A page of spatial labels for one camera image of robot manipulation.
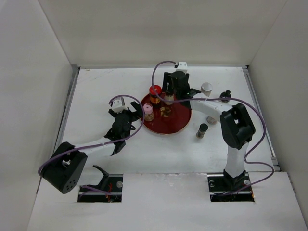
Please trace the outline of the black top grinder bottle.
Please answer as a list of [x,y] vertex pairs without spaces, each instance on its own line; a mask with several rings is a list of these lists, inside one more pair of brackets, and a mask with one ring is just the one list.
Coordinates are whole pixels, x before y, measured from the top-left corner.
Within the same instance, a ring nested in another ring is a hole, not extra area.
[[172,84],[169,83],[169,82],[166,85],[164,99],[165,99],[165,104],[166,105],[172,105],[173,104],[173,101],[174,101],[174,89],[172,87]]

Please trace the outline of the pink lid spice shaker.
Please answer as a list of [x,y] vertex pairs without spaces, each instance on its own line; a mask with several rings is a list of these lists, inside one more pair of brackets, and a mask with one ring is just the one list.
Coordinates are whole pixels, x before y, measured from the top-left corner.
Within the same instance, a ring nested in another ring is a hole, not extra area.
[[151,122],[154,120],[154,111],[153,106],[149,103],[143,105],[143,109],[145,112],[145,121]]

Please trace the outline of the red lid chili sauce jar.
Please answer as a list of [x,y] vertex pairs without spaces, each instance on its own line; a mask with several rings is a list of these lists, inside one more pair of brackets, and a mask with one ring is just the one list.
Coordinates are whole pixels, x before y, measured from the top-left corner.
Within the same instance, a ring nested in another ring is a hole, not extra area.
[[161,100],[158,96],[161,96],[162,88],[159,85],[153,85],[149,88],[149,95],[150,95],[150,103],[152,106],[157,107],[160,105]]

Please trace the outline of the silver lid tall jar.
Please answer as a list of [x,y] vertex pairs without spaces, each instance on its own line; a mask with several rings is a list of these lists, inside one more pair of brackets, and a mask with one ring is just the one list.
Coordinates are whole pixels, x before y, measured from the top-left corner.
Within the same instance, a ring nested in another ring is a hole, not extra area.
[[201,85],[201,92],[206,96],[206,97],[210,97],[211,92],[212,92],[212,85],[208,82],[205,82]]

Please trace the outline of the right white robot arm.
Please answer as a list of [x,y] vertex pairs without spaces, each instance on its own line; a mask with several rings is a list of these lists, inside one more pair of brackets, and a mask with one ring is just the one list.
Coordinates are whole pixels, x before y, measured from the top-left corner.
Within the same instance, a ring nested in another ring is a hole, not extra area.
[[188,80],[189,74],[182,71],[165,72],[162,91],[173,93],[181,105],[208,115],[221,124],[222,137],[228,146],[223,185],[228,190],[235,190],[244,181],[244,155],[256,131],[255,126],[242,103],[227,104],[231,98],[229,90],[222,92],[217,102],[210,101],[200,90],[192,89]]

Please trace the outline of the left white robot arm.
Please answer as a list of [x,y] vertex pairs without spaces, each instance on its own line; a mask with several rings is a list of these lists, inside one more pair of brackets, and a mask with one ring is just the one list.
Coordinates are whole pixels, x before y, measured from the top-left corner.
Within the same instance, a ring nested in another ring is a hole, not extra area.
[[126,140],[141,128],[135,128],[132,123],[145,115],[142,103],[138,100],[130,103],[135,111],[125,107],[122,98],[111,101],[109,114],[115,119],[111,128],[102,138],[83,145],[61,143],[51,158],[38,169],[40,177],[45,179],[62,194],[67,194],[82,175],[88,158],[113,156],[126,145]]

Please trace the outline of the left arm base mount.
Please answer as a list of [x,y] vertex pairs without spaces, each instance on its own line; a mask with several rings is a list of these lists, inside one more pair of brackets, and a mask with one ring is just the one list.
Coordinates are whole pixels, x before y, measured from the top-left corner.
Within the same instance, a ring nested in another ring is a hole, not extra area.
[[123,191],[123,174],[109,174],[98,165],[93,167],[99,171],[92,171],[82,175],[80,180],[88,182],[81,183],[79,187],[77,202],[79,203],[121,203]]

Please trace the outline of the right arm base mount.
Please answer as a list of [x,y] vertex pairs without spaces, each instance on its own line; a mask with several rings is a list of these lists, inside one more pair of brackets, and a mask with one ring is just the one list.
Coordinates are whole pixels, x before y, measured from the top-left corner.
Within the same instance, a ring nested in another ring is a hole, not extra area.
[[249,174],[246,173],[239,181],[227,181],[223,174],[207,176],[211,202],[254,202]]

